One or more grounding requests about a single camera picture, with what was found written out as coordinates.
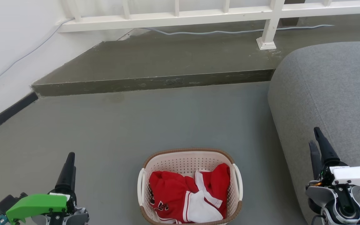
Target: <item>gray sofa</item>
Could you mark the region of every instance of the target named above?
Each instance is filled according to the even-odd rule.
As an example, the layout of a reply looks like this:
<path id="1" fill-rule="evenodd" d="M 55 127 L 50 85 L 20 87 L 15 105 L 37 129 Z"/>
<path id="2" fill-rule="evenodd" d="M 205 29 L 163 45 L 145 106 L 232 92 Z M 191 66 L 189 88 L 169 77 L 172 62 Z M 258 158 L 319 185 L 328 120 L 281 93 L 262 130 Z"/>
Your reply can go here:
<path id="1" fill-rule="evenodd" d="M 276 69 L 268 100 L 298 202 L 310 224 L 315 214 L 304 187 L 313 180 L 308 146 L 315 139 L 313 128 L 321 128 L 342 161 L 360 165 L 360 42 L 293 51 Z"/>

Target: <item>white railing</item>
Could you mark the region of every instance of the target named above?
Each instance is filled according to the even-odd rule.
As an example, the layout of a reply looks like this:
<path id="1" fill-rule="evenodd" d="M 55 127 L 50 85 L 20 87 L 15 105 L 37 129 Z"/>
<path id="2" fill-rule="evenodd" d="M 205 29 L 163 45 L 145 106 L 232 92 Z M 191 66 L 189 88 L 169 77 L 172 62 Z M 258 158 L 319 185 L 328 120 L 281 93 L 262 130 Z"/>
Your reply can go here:
<path id="1" fill-rule="evenodd" d="M 179 0 L 173 0 L 173 13 L 147 14 L 130 14 L 128 0 L 122 0 L 124 15 L 103 17 L 81 17 L 76 0 L 67 0 L 67 4 L 75 19 L 63 24 L 59 32 L 266 20 L 263 35 L 256 40 L 261 50 L 276 48 L 273 38 L 280 18 L 360 14 L 360 0 L 323 0 L 322 3 L 304 4 L 284 4 L 284 0 L 271 0 L 270 6 L 237 8 L 229 8 L 230 0 L 223 0 L 222 9 L 196 11 L 180 11 Z"/>

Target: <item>white handle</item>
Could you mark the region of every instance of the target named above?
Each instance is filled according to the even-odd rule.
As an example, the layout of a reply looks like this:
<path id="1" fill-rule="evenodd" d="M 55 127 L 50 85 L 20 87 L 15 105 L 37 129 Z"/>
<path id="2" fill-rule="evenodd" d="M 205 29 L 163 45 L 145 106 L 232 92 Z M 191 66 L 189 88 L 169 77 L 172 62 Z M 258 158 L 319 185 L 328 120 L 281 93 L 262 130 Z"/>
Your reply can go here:
<path id="1" fill-rule="evenodd" d="M 138 174 L 137 180 L 137 197 L 138 197 L 138 204 L 140 206 L 144 203 L 144 168 L 141 169 L 140 173 Z"/>
<path id="2" fill-rule="evenodd" d="M 233 163 L 233 167 L 236 170 L 236 175 L 238 179 L 238 193 L 240 195 L 239 201 L 241 201 L 243 199 L 243 179 L 241 178 L 241 173 L 237 165 Z"/>

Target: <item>plastic basket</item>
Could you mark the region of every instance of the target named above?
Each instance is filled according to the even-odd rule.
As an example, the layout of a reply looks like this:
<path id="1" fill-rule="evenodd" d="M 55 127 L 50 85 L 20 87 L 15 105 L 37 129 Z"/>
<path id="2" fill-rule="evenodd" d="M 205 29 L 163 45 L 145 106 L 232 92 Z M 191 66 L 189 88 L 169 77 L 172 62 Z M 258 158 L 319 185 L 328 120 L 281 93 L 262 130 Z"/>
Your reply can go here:
<path id="1" fill-rule="evenodd" d="M 196 170 L 212 171 L 219 164 L 225 163 L 230 168 L 230 186 L 227 195 L 226 219 L 198 223 L 199 225 L 221 225 L 232 221 L 241 210 L 243 199 L 243 180 L 240 170 L 229 154 L 210 148 L 182 148 L 163 151 L 152 155 L 144 163 L 137 181 L 137 196 L 141 213 L 153 225 L 164 225 L 159 222 L 154 209 L 150 206 L 151 189 L 149 178 L 154 171 L 170 171 L 193 176 Z"/>

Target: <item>green robot arm part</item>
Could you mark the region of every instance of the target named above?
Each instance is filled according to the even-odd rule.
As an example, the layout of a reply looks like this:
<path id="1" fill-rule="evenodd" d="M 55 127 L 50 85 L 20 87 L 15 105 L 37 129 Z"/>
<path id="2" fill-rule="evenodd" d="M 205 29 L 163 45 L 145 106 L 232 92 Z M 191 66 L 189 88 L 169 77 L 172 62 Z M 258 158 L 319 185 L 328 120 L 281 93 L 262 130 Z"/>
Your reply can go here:
<path id="1" fill-rule="evenodd" d="M 6 211 L 6 216 L 11 223 L 16 219 L 25 223 L 25 218 L 44 213 L 66 211 L 66 201 L 67 198 L 63 195 L 29 195 L 20 199 L 12 208 Z"/>

